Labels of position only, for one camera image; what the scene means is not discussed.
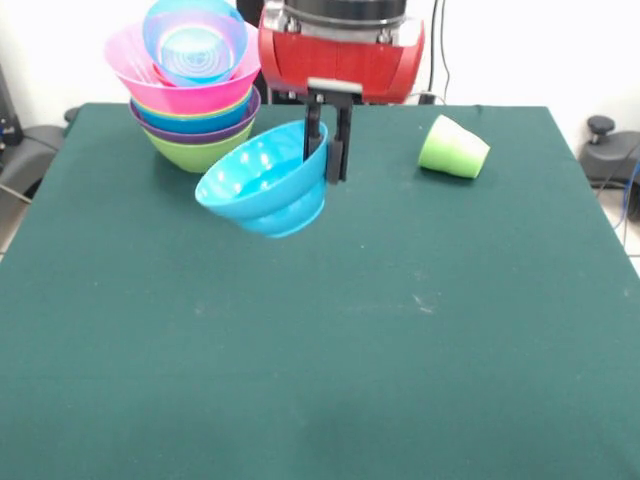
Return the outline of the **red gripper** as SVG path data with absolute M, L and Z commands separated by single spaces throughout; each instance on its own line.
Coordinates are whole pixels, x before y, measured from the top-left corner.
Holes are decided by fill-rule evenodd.
M 404 1 L 266 1 L 258 49 L 267 85 L 306 100 L 303 160 L 321 143 L 321 108 L 329 92 L 365 103 L 402 103 L 422 61 L 425 25 L 406 13 Z M 328 145 L 330 184 L 347 176 L 352 99 L 335 106 L 336 130 Z

